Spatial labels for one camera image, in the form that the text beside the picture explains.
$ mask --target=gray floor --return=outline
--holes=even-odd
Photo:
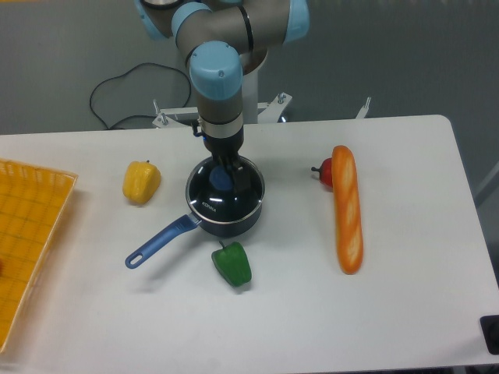
[[[499,161],[499,1],[309,5],[309,35],[270,51],[260,101],[289,92],[294,121],[353,118],[367,96],[372,117],[445,115],[474,191]],[[174,41],[151,41],[131,0],[0,4],[0,53],[0,134],[101,130],[88,109],[100,81],[141,62],[182,69]],[[95,106],[114,123],[153,114],[153,98],[177,108],[186,94],[182,77],[147,68],[104,87]],[[498,212],[496,191],[479,208],[496,269]]]

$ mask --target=blue pot handle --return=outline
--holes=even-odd
[[[192,213],[181,216],[128,256],[125,260],[126,267],[129,269],[137,268],[142,265],[145,260],[149,259],[149,257],[167,245],[172,239],[184,232],[194,230],[200,223],[201,221]]]

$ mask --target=light blue joint cap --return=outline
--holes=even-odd
[[[179,28],[183,22],[187,19],[187,17],[198,10],[209,10],[211,12],[208,5],[200,2],[188,2],[177,9],[172,18],[172,32],[175,39],[177,38],[177,33],[179,32]]]
[[[160,39],[166,39],[167,37],[157,29],[157,27],[153,24],[153,21],[150,20],[146,11],[143,10],[143,6],[140,0],[135,0],[135,6],[137,8],[137,12],[139,12],[139,16],[140,19],[142,20],[143,25],[146,27],[146,31],[149,37],[154,41],[159,41]]]
[[[290,0],[288,30],[285,43],[304,37],[309,32],[310,14],[306,0]]]
[[[196,48],[189,74],[197,92],[214,101],[233,97],[242,86],[239,54],[223,41],[208,41]]]

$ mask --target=yellow bell pepper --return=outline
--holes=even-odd
[[[123,195],[137,204],[145,204],[161,183],[159,170],[147,162],[133,161],[126,169],[123,181]]]

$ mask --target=black cable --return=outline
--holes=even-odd
[[[186,101],[184,102],[182,108],[184,108],[187,103],[189,102],[190,100],[190,97],[191,97],[191,94],[192,94],[192,87],[191,87],[191,84],[190,84],[190,80],[189,80],[189,77],[182,71],[182,70],[179,70],[177,68],[173,68],[171,66],[166,66],[166,65],[161,65],[161,64],[157,64],[155,62],[143,62],[142,64],[139,64],[139,65],[136,65],[134,67],[132,67],[128,72],[125,72],[124,74],[120,75],[120,76],[113,76],[112,78],[108,78],[106,80],[103,80],[102,82],[100,82],[98,85],[96,85],[96,87],[94,88],[94,90],[92,91],[92,93],[90,94],[90,100],[89,100],[89,105],[90,105],[90,111],[92,112],[92,114],[97,117],[97,119],[99,121],[101,121],[102,125],[104,125],[104,127],[106,128],[106,130],[117,130],[117,129],[120,129],[120,130],[124,130],[123,127],[117,127],[120,123],[123,123],[125,121],[128,121],[129,119],[132,119],[132,118],[156,118],[155,115],[130,115],[128,117],[125,117],[123,119],[120,119],[119,121],[117,121],[114,125],[111,125],[109,126],[104,119],[101,118],[100,115],[98,115],[95,110],[94,110],[94,106],[92,105],[92,99],[94,98],[94,94],[95,94],[95,91],[97,91],[97,89],[102,86],[103,84],[109,82],[110,80],[114,80],[114,79],[120,79],[120,78],[124,78],[126,76],[128,76],[131,72],[133,72],[134,70],[137,70],[138,68],[141,68],[142,66],[155,66],[155,67],[158,67],[158,68],[163,68],[163,69],[167,69],[167,70],[172,70],[174,72],[177,72],[179,74],[181,74],[187,81],[187,84],[189,85],[189,94],[187,95],[187,99]]]

